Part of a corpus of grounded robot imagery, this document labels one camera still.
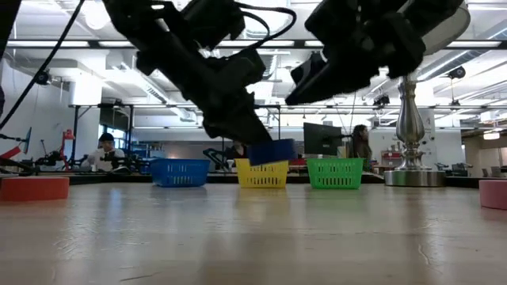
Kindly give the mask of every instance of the blue basket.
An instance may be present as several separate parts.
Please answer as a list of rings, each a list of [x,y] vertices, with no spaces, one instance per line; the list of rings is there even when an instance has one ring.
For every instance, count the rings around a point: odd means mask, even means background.
[[[160,187],[199,187],[206,184],[209,160],[156,159],[151,162],[153,183]]]

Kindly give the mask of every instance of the desk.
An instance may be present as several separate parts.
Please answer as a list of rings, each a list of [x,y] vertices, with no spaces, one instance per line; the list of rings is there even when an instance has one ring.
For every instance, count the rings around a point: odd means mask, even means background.
[[[0,204],[4,284],[507,284],[507,211],[476,190],[72,186]]]

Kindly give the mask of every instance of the black robotic arm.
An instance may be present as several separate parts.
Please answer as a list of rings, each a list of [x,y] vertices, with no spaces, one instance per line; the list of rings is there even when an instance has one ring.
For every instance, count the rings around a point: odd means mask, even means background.
[[[422,37],[452,16],[463,0],[323,0],[305,26],[324,44],[292,71],[288,105],[329,99],[370,86],[380,67],[389,77],[421,65]]]
[[[246,91],[265,71],[256,51],[260,44],[221,59],[199,53],[201,48],[217,47],[227,36],[234,40],[240,35],[245,28],[246,14],[240,9],[244,4],[193,0],[180,12],[172,2],[103,1],[115,28],[139,49],[137,68],[144,74],[159,69],[176,85],[202,110],[210,137],[245,144],[272,140],[255,114],[254,94]],[[462,2],[323,0],[305,26],[324,48],[292,71],[296,88],[286,102],[311,103],[357,91],[370,85],[380,67],[389,67],[391,78],[407,75],[421,64],[425,53],[421,38]],[[154,4],[163,8],[155,9]]]
[[[234,0],[194,0],[181,12],[172,2],[104,0],[115,28],[138,49],[137,68],[159,69],[204,114],[212,138],[223,136],[255,144],[271,136],[254,111],[254,94],[246,87],[265,71],[255,47],[225,58],[205,58],[226,36],[245,28],[244,13]],[[152,5],[162,5],[154,9]]]

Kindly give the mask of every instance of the blue block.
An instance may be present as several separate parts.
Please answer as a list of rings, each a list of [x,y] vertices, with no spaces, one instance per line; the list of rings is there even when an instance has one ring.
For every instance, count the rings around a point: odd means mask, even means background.
[[[281,139],[248,146],[251,166],[297,159],[298,152],[294,139]]]

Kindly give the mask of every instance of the yellow basket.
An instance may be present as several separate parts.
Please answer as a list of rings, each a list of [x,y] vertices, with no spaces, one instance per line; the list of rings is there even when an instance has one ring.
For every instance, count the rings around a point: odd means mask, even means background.
[[[248,158],[236,159],[239,184],[243,188],[285,188],[288,161],[250,166]]]

